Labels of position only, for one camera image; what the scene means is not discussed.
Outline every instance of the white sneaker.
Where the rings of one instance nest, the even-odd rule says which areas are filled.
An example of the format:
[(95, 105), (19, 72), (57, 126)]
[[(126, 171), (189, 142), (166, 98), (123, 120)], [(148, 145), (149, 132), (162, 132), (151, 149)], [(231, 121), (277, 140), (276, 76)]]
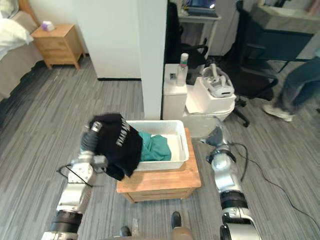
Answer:
[(283, 111), (281, 108), (274, 107), (272, 105), (264, 105), (262, 108), (267, 114), (276, 116), (280, 119), (285, 120), (286, 122), (291, 122), (293, 115), (287, 111)]

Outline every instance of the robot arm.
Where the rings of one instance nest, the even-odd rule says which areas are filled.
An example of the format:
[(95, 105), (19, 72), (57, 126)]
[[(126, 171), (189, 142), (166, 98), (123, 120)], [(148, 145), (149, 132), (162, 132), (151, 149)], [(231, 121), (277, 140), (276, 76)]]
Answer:
[[(56, 208), (56, 216), (42, 240), (78, 239), (77, 232), (97, 174), (101, 168), (107, 167), (107, 159), (95, 155), (97, 133), (101, 127), (101, 123), (95, 122), (91, 130), (83, 135), (80, 154), (68, 165), (70, 172), (65, 176), (68, 183)], [(223, 212), (220, 239), (261, 240), (241, 187), (236, 158), (230, 151), (230, 136), (222, 122), (203, 142), (215, 147), (207, 160), (214, 171)]]
[(42, 240), (77, 240), (78, 229), (87, 209), (92, 187), (95, 184), (98, 171), (107, 167), (104, 156), (95, 155), (101, 123), (95, 122), (88, 133), (81, 140), (81, 151), (77, 159), (73, 160), (68, 183), (62, 192), (49, 231), (45, 232)]
[(228, 130), (219, 121), (211, 136), (201, 141), (215, 147), (207, 161), (214, 171), (223, 212), (220, 239), (261, 240), (241, 186), (236, 158), (230, 151)]

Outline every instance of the black cable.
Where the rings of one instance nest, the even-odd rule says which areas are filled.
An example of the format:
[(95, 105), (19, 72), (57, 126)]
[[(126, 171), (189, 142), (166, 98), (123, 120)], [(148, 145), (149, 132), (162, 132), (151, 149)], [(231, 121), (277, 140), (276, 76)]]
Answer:
[[(318, 230), (319, 230), (319, 232), (320, 232), (320, 226), (319, 226), (319, 224), (316, 222), (316, 220), (315, 220), (312, 216), (310, 216), (309, 214), (307, 214), (306, 212), (298, 209), (298, 208), (292, 203), (292, 201), (291, 201), (289, 195), (287, 194), (286, 190), (284, 190), (284, 189), (283, 189), (281, 186), (279, 186), (278, 184), (276, 184), (276, 183), (270, 181), (269, 179), (267, 179), (266, 176), (265, 176), (265, 174), (264, 174), (264, 172), (263, 172), (263, 170), (262, 170), (262, 168), (261, 168), (261, 166), (260, 166), (256, 161), (251, 160), (251, 159), (248, 158), (248, 155), (249, 155), (249, 154), (248, 154), (248, 149), (247, 149), (247, 147), (246, 147), (244, 144), (238, 143), (238, 142), (233, 142), (233, 143), (231, 143), (230, 145), (235, 147), (235, 149), (236, 149), (236, 151), (238, 152), (238, 154), (239, 154), (242, 158), (245, 159), (245, 162), (246, 162), (246, 163), (247, 163), (248, 161), (250, 161), (250, 162), (256, 164), (257, 167), (259, 168), (260, 172), (261, 172), (261, 175), (262, 175), (263, 179), (264, 179), (265, 181), (267, 181), (268, 183), (270, 183), (270, 184), (272, 184), (272, 185), (280, 188), (280, 189), (282, 190), (282, 192), (285, 194), (286, 198), (288, 199), (291, 207), (293, 207), (293, 209), (295, 209), (295, 210), (297, 210), (298, 212), (300, 212), (300, 213), (306, 215), (307, 217), (309, 217), (309, 218), (315, 223), (315, 225), (318, 227)], [(237, 148), (235, 145), (242, 146), (242, 147), (245, 149), (245, 156), (243, 156), (243, 155), (239, 152), (238, 148)]]
[(83, 180), (82, 177), (80, 177), (78, 174), (76, 174), (71, 168), (69, 168), (68, 166), (66, 166), (66, 168), (69, 169), (69, 171), (72, 172), (74, 175), (76, 175), (78, 178), (80, 178), (85, 185), (88, 185), (91, 188), (93, 187), (91, 184), (89, 184), (85, 180)]
[(76, 175), (79, 179), (81, 179), (83, 181), (83, 183), (89, 187), (93, 187), (93, 185), (87, 183), (85, 180), (82, 179), (82, 177), (80, 177), (78, 174), (76, 174), (71, 168), (69, 168), (71, 166), (71, 164), (66, 164), (66, 165), (63, 165), (61, 167), (59, 167), (56, 172), (59, 173), (60, 175), (62, 175), (63, 177), (65, 177), (66, 179), (68, 179), (68, 176), (64, 175), (61, 170), (64, 169), (64, 168), (67, 168), (70, 172), (72, 172), (74, 175)]

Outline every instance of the laptop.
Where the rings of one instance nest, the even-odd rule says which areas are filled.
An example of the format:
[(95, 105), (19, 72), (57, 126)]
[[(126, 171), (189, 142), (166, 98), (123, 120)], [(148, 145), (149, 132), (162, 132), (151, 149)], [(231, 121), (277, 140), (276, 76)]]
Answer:
[(216, 0), (187, 0), (187, 12), (192, 16), (217, 18)]

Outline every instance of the desk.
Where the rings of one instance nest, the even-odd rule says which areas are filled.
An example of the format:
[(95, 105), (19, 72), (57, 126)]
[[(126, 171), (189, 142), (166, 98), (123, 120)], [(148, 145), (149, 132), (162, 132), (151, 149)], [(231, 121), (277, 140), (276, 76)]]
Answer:
[(179, 21), (180, 23), (194, 23), (194, 24), (203, 24), (203, 28), (202, 28), (202, 33), (201, 33), (201, 37), (200, 37), (200, 42), (199, 44), (203, 44), (204, 39), (205, 39), (205, 32), (207, 32), (208, 29), (211, 28), (210, 31), (210, 35), (208, 38), (208, 42), (207, 42), (207, 46), (208, 46), (208, 52), (205, 55), (205, 58), (208, 57), (213, 40), (214, 40), (214, 36), (216, 33), (216, 29), (218, 26), (218, 21), (221, 19), (221, 16), (216, 12), (217, 17), (213, 17), (213, 16), (193, 16), (193, 15), (189, 15), (189, 16), (184, 16), (184, 15), (179, 15)]
[(116, 191), (131, 203), (162, 199), (186, 199), (201, 187), (199, 170), (189, 130), (185, 128), (189, 159), (179, 168), (136, 171), (116, 184)]

